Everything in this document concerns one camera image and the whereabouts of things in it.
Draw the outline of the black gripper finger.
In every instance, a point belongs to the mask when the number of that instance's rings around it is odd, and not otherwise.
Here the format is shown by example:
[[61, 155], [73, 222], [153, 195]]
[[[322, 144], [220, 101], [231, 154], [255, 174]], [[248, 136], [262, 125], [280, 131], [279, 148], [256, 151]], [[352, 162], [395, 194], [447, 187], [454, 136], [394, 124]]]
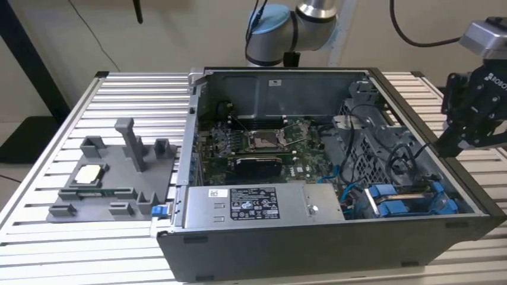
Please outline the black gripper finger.
[[506, 119], [470, 121], [458, 146], [462, 149], [506, 147]]
[[456, 157], [470, 147], [480, 123], [479, 112], [474, 111], [483, 85], [470, 86], [468, 74], [451, 73], [443, 93], [442, 114], [446, 115], [444, 131], [435, 142], [440, 157]]

